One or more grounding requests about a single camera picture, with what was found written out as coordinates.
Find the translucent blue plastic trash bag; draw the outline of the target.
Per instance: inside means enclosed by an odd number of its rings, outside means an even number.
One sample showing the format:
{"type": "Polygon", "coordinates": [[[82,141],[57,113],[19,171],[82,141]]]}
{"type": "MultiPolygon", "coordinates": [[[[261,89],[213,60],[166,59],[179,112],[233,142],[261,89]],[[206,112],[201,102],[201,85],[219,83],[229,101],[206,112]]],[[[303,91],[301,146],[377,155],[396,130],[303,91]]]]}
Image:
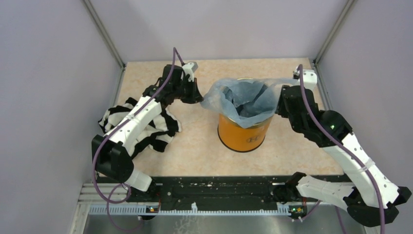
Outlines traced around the translucent blue plastic trash bag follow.
{"type": "Polygon", "coordinates": [[[213,83],[201,106],[249,128],[275,114],[283,85],[299,83],[292,78],[224,78],[213,83]]]}

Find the orange gold-rimmed trash bin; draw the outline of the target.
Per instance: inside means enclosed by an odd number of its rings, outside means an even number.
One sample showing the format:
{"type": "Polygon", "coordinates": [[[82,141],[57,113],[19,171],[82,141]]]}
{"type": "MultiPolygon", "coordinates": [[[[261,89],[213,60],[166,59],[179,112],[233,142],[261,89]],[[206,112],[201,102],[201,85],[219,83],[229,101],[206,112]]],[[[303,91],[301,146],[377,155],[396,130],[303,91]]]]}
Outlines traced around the orange gold-rimmed trash bin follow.
{"type": "Polygon", "coordinates": [[[264,141],[272,117],[249,128],[242,128],[231,119],[219,114],[217,127],[220,141],[236,152],[250,152],[257,149],[264,141]]]}

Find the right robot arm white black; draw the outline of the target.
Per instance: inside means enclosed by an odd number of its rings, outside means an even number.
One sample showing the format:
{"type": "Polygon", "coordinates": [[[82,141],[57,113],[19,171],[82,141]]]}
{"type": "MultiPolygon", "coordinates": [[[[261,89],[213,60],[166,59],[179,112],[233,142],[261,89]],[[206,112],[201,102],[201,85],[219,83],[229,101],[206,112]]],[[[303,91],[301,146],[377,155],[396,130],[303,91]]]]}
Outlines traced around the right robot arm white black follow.
{"type": "Polygon", "coordinates": [[[351,181],[351,185],[346,185],[296,172],[274,190],[277,202],[313,198],[345,210],[366,227],[394,222],[399,213],[398,205],[406,203],[412,192],[387,179],[363,150],[352,127],[340,113],[319,109],[309,89],[283,85],[276,114],[287,118],[294,132],[303,134],[329,154],[351,181]]]}

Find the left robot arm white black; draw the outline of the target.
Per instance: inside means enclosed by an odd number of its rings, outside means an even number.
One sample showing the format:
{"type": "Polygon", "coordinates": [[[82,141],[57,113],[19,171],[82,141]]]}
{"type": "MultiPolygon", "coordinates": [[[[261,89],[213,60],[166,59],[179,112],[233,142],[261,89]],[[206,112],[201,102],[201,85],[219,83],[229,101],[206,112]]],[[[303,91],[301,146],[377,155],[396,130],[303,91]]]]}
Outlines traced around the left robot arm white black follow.
{"type": "Polygon", "coordinates": [[[92,140],[95,171],[118,183],[137,189],[144,201],[156,196],[152,178],[135,168],[132,154],[138,137],[149,123],[162,113],[174,100],[196,104],[203,101],[194,75],[198,64],[194,61],[176,66],[168,64],[162,76],[146,88],[129,113],[103,136],[96,135],[92,140]]]}

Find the black white striped cloth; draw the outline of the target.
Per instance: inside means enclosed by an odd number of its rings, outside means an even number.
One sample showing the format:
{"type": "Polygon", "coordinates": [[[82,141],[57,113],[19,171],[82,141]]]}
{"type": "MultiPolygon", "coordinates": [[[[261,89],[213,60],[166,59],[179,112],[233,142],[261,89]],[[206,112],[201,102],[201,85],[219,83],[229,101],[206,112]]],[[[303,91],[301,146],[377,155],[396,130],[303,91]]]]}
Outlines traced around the black white striped cloth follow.
{"type": "MultiPolygon", "coordinates": [[[[102,132],[107,133],[116,127],[137,103],[136,99],[129,97],[124,104],[106,110],[98,121],[102,132]]],[[[163,153],[175,135],[181,131],[181,122],[168,109],[163,109],[133,141],[133,146],[127,149],[128,154],[133,159],[146,148],[163,153]]]]}

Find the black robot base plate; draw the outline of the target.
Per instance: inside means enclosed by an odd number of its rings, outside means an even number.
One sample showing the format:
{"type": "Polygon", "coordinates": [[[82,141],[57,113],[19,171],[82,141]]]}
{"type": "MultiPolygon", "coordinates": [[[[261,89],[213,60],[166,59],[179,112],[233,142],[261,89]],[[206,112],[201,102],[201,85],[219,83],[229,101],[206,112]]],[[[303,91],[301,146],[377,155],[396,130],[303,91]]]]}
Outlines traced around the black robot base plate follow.
{"type": "Polygon", "coordinates": [[[128,202],[153,202],[162,211],[272,211],[282,204],[334,204],[327,195],[293,192],[293,175],[154,176],[146,192],[133,188],[128,202]]]}

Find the right aluminium corner post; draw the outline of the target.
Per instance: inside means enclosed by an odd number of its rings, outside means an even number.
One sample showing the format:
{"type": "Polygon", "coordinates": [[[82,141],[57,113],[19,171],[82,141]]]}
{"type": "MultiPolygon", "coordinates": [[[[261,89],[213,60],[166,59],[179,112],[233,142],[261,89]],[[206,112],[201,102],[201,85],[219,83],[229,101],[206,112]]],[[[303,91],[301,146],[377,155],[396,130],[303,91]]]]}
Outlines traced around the right aluminium corner post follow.
{"type": "Polygon", "coordinates": [[[333,39],[335,38],[336,34],[339,32],[341,26],[344,24],[348,14],[352,10],[353,6],[357,3],[357,0],[347,0],[346,4],[344,5],[343,10],[339,14],[337,20],[335,21],[333,27],[331,28],[327,38],[325,39],[324,43],[322,44],[317,56],[313,60],[314,66],[318,66],[320,61],[323,59],[327,49],[329,48],[330,44],[332,43],[333,39]]]}

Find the aluminium corner post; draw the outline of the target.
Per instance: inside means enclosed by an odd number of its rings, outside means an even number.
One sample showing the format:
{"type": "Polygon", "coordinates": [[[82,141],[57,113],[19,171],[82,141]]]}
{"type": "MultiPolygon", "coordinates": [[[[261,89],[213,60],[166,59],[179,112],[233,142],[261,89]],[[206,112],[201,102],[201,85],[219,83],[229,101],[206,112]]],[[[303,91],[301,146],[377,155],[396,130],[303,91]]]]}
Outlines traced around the aluminium corner post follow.
{"type": "Polygon", "coordinates": [[[92,19],[92,22],[97,28],[98,33],[100,34],[101,38],[103,39],[106,47],[108,48],[110,54],[115,59],[116,63],[119,67],[124,70],[126,67],[125,62],[120,56],[110,34],[108,33],[103,21],[101,20],[98,12],[96,11],[93,3],[90,0],[81,0],[82,4],[84,5],[86,11],[88,12],[89,16],[92,19]]]}
{"type": "Polygon", "coordinates": [[[341,26],[344,24],[348,14],[352,10],[353,6],[357,3],[357,0],[347,0],[346,4],[344,5],[343,10],[339,14],[337,20],[335,21],[333,27],[331,28],[327,38],[325,39],[324,43],[322,44],[317,56],[313,60],[314,66],[318,66],[320,61],[323,59],[327,49],[329,48],[330,44],[332,43],[333,39],[335,38],[336,34],[339,32],[341,26]]]}

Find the left aluminium corner post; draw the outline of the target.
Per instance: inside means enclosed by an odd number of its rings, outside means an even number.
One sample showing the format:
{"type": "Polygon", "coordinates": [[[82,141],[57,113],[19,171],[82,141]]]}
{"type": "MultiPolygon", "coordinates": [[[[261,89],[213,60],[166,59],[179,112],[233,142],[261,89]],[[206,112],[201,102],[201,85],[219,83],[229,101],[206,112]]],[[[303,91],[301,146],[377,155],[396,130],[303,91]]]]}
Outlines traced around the left aluminium corner post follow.
{"type": "Polygon", "coordinates": [[[98,12],[96,11],[93,3],[90,0],[81,0],[82,4],[84,5],[86,11],[88,12],[89,16],[92,19],[92,22],[97,28],[98,33],[100,34],[101,38],[103,39],[106,47],[108,48],[110,54],[115,59],[116,63],[119,67],[124,70],[126,67],[125,62],[120,56],[110,34],[108,33],[103,21],[101,20],[98,12]]]}

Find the aluminium frame rail front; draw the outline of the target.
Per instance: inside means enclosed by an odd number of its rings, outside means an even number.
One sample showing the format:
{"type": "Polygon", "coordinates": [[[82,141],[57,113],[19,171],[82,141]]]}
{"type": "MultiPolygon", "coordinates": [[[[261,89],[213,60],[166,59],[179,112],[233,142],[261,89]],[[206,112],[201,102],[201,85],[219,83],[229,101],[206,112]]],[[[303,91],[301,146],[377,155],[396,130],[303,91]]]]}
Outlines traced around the aluminium frame rail front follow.
{"type": "MultiPolygon", "coordinates": [[[[98,188],[106,198],[109,198],[114,201],[121,201],[125,199],[128,191],[122,186],[120,186],[112,192],[115,185],[116,184],[113,183],[101,183],[98,184],[98,188]]],[[[85,183],[82,185],[80,195],[77,201],[78,206],[104,203],[106,203],[106,201],[99,195],[92,183],[85,183]]]]}

